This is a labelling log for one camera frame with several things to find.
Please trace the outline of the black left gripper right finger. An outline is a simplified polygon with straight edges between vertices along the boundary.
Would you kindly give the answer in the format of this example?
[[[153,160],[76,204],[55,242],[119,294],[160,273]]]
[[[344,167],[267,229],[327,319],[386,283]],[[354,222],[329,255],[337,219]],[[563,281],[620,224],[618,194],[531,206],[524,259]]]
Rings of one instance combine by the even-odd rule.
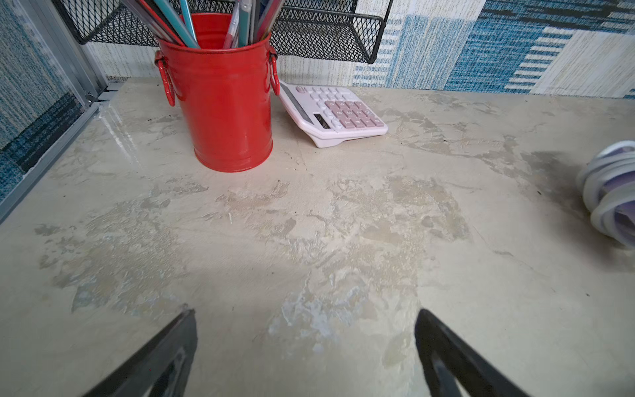
[[[430,395],[527,395],[431,311],[419,311],[414,336]]]

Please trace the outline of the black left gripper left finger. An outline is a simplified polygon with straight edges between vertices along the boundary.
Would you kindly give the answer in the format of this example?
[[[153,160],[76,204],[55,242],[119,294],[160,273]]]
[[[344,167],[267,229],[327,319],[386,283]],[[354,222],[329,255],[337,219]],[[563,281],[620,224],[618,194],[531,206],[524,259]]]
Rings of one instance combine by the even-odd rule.
[[[198,346],[195,310],[183,309],[87,396],[183,396]]]

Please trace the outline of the purple power strip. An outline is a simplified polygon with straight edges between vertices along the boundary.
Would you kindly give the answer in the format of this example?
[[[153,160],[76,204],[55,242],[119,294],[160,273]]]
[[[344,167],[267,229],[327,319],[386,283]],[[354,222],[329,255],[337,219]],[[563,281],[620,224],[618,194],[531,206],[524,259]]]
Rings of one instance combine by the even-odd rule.
[[[608,235],[634,248],[634,156],[613,164],[612,176],[605,185],[609,203],[601,216]]]

